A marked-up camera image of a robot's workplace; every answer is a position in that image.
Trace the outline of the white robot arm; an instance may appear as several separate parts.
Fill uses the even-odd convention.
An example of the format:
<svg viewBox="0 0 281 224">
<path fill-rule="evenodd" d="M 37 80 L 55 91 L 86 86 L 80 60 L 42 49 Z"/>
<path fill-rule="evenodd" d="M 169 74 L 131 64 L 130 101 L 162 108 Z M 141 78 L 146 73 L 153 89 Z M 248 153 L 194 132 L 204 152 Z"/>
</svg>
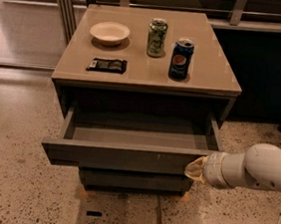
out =
<svg viewBox="0 0 281 224">
<path fill-rule="evenodd" d="M 222 190 L 241 187 L 281 193 L 281 148 L 258 143 L 236 154 L 212 152 L 187 165 L 184 174 Z"/>
</svg>

